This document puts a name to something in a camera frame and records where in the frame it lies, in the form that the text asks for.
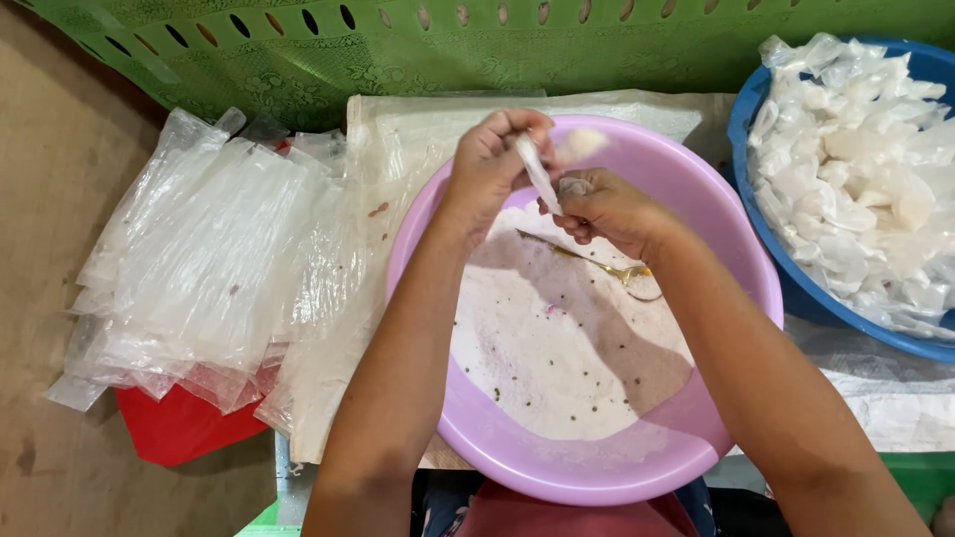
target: person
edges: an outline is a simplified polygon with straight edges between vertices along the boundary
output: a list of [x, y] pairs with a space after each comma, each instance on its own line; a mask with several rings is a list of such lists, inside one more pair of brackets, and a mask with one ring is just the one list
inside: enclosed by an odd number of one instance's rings
[[[510, 146], [529, 132], [552, 179], [590, 185], [560, 193], [566, 216], [554, 223], [581, 245], [605, 237], [652, 269], [723, 422], [766, 478], [792, 534], [927, 537], [842, 397], [707, 245], [610, 170], [562, 173], [548, 137], [553, 124], [539, 112], [504, 110], [461, 138], [444, 197], [338, 408], [302, 535], [408, 534], [414, 472], [444, 399], [461, 275], [505, 199], [529, 184]], [[429, 534], [713, 535], [712, 519], [707, 526], [688, 515], [699, 511], [692, 505], [657, 500], [570, 507], [487, 482], [463, 520]]]

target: pink plastic basin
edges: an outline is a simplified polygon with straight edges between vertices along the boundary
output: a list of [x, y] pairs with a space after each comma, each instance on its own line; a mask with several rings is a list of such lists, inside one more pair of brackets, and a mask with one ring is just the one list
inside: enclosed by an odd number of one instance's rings
[[[782, 327], [782, 297], [773, 264], [743, 205], [718, 173], [689, 149], [627, 121], [555, 116], [552, 135], [590, 127], [610, 147], [580, 167], [605, 166], [666, 204], [696, 230], [755, 303]], [[388, 299], [434, 214], [447, 162], [418, 193], [398, 231], [388, 266]], [[532, 188], [504, 207], [524, 206]], [[718, 315], [719, 305], [713, 304]], [[603, 440], [547, 440], [510, 419], [478, 390], [452, 357], [438, 434], [488, 478], [522, 494], [567, 505], [621, 505], [666, 494], [696, 479], [727, 454], [727, 433], [699, 372], [673, 397]]]

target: person's right hand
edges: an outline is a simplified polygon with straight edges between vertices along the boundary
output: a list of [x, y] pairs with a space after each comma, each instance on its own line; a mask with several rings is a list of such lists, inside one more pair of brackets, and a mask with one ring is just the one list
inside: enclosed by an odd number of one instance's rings
[[[631, 259], [649, 264], [663, 236], [683, 225], [661, 204], [606, 168], [569, 171], [554, 181], [554, 190], [565, 216], [554, 224], [587, 245], [604, 237]], [[547, 206], [538, 199], [541, 215]]]

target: white powder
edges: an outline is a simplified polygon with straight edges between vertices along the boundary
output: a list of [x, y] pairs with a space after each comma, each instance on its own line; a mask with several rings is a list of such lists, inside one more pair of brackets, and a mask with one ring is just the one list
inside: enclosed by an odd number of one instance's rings
[[[577, 245], [536, 203], [500, 212], [464, 269], [451, 352], [508, 416], [544, 438], [598, 440], [686, 384], [692, 357], [663, 298], [636, 300], [515, 229], [616, 269], [638, 265], [606, 239]], [[653, 296], [643, 279], [634, 294]]]

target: gold spoon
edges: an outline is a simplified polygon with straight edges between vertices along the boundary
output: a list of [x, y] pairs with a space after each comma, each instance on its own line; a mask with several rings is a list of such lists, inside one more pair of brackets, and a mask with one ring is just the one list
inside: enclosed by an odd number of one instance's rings
[[583, 257], [581, 254], [576, 253], [576, 252], [572, 252], [572, 251], [570, 251], [570, 250], [567, 249], [567, 248], [559, 247], [559, 246], [555, 245], [554, 243], [552, 243], [552, 242], [550, 242], [550, 241], [548, 241], [548, 240], [546, 240], [546, 239], [542, 239], [541, 237], [538, 237], [537, 235], [532, 235], [532, 234], [528, 233], [527, 231], [521, 231], [520, 229], [517, 229], [517, 233], [518, 233], [521, 237], [523, 237], [524, 239], [534, 239], [534, 240], [536, 240], [536, 241], [541, 241], [542, 243], [544, 243], [544, 244], [546, 244], [546, 245], [549, 245], [551, 250], [553, 250], [553, 251], [555, 251], [555, 252], [557, 252], [557, 253], [559, 253], [559, 254], [566, 255], [567, 257], [577, 257], [577, 258], [583, 259], [583, 260], [585, 260], [585, 261], [589, 261], [590, 263], [593, 263], [593, 264], [596, 265], [597, 267], [600, 267], [601, 269], [605, 270], [605, 271], [606, 271], [608, 274], [610, 274], [611, 276], [613, 276], [613, 277], [617, 278], [618, 280], [620, 280], [620, 283], [624, 284], [624, 287], [626, 287], [626, 285], [630, 282], [630, 279], [631, 279], [631, 278], [639, 277], [639, 276], [652, 276], [652, 275], [653, 275], [653, 273], [650, 272], [650, 269], [649, 269], [649, 268], [644, 267], [644, 266], [642, 266], [642, 265], [637, 266], [637, 267], [630, 267], [630, 268], [624, 268], [624, 269], [622, 269], [622, 270], [617, 270], [617, 269], [615, 269], [614, 267], [608, 267], [607, 265], [604, 265], [603, 263], [598, 263], [598, 262], [594, 261], [593, 259], [589, 259], [589, 258]]

